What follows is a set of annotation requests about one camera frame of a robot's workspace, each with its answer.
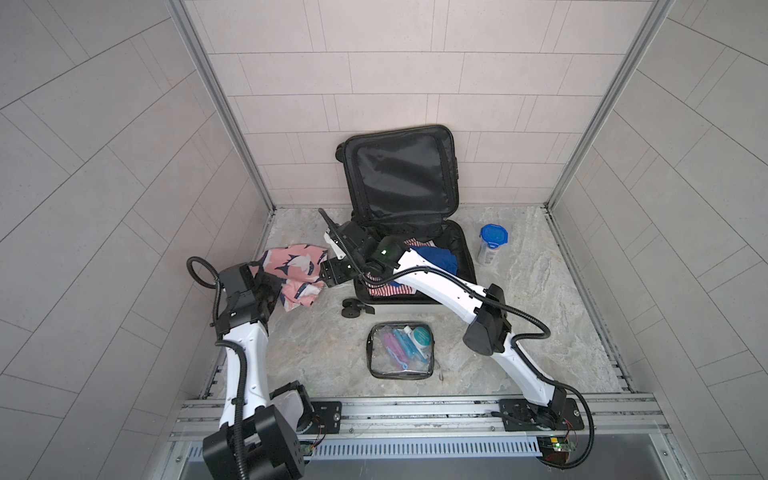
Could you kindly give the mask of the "red white striped garment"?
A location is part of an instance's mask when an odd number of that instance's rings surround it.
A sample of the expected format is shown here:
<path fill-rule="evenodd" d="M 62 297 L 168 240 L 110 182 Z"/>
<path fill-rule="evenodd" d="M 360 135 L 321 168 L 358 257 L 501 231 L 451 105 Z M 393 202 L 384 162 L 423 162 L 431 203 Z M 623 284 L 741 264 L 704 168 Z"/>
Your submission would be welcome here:
<path fill-rule="evenodd" d="M 429 240 L 427 242 L 422 242 L 416 239 L 406 239 L 404 241 L 404 244 L 407 245 L 409 248 L 436 246 L 436 244 L 432 240 Z M 384 285 L 374 286 L 372 284 L 372 281 L 380 281 L 380 278 L 376 276 L 372 276 L 369 273 L 366 273 L 365 277 L 367 278 L 367 280 L 365 281 L 365 285 L 371 297 L 384 298 L 384 297 L 394 297 L 394 296 L 402 296 L 402 295 L 410 296 L 410 295 L 415 295 L 417 293 L 417 291 L 414 288 L 397 283 L 396 281 L 388 282 Z"/>

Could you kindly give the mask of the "pink shark print garment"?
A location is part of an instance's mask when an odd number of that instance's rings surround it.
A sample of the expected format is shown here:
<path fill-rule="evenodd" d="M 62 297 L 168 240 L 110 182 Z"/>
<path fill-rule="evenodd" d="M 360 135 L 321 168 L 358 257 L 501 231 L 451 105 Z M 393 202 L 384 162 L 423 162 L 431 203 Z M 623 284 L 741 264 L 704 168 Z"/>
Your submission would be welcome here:
<path fill-rule="evenodd" d="M 328 250 L 309 244 L 295 244 L 267 250 L 251 262 L 253 275 L 259 272 L 281 281 L 279 299 L 286 312 L 298 307 L 311 307 L 326 284 L 321 279 L 321 263 Z"/>

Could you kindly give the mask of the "blue cloth garment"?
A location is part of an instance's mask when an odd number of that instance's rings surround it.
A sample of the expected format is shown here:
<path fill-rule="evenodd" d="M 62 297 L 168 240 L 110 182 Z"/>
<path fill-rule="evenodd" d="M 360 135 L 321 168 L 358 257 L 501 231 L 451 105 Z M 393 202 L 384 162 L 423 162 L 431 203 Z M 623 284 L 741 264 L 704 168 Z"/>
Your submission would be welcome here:
<path fill-rule="evenodd" d="M 448 276 L 458 273 L 457 257 L 449 250 L 418 246 L 409 248 L 398 260 L 394 282 L 420 290 L 450 285 Z"/>

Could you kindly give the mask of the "clear toiletry pouch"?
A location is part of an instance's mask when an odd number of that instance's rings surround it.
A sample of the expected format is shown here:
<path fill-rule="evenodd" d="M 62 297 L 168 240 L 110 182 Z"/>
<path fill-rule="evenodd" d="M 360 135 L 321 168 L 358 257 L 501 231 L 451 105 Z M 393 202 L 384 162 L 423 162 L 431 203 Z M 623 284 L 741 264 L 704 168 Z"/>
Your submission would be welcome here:
<path fill-rule="evenodd" d="M 366 340 L 369 373 L 383 380 L 424 380 L 435 369 L 434 336 L 424 322 L 374 325 Z"/>

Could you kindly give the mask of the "blue lidded plastic cup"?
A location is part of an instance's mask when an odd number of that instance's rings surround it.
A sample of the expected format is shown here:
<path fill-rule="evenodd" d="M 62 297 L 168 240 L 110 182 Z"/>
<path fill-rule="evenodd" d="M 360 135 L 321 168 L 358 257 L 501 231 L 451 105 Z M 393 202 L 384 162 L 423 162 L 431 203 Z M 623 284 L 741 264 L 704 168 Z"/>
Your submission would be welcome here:
<path fill-rule="evenodd" d="M 508 231 L 497 224 L 486 224 L 480 230 L 481 240 L 477 260 L 482 265 L 491 265 L 500 249 L 509 241 Z"/>

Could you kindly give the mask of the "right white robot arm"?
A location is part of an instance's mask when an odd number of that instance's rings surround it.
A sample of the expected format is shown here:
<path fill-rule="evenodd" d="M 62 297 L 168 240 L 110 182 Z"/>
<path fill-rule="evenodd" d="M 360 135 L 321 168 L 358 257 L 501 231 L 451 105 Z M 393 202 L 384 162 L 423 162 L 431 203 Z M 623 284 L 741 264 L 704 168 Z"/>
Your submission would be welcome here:
<path fill-rule="evenodd" d="M 551 330 L 536 317 L 505 303 L 496 284 L 482 287 L 465 281 L 430 262 L 397 236 L 379 238 L 373 231 L 349 220 L 336 223 L 320 208 L 327 225 L 326 242 L 334 257 L 321 264 L 321 279 L 328 286 L 358 280 L 369 287 L 391 283 L 408 286 L 437 301 L 467 324 L 464 344 L 475 353 L 493 359 L 518 385 L 524 397 L 524 413 L 492 415 L 522 428 L 573 430 L 570 420 L 579 414 L 588 431 L 594 420 L 584 396 L 574 387 L 542 372 L 520 344 L 545 340 Z"/>

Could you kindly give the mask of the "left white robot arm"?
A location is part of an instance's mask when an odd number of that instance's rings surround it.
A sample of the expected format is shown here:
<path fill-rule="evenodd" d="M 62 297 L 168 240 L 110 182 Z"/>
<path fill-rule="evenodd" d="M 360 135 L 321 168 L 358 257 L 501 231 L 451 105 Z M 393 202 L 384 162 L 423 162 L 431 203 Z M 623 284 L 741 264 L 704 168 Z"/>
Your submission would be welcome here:
<path fill-rule="evenodd" d="M 225 406 L 219 429 L 203 440 L 202 455 L 215 479 L 299 479 L 305 461 L 298 434 L 313 421 L 304 386 L 294 381 L 271 392 L 267 382 L 268 321 L 282 281 L 242 263 L 217 271 L 193 256 L 187 270 L 215 291 L 212 327 L 226 350 Z"/>

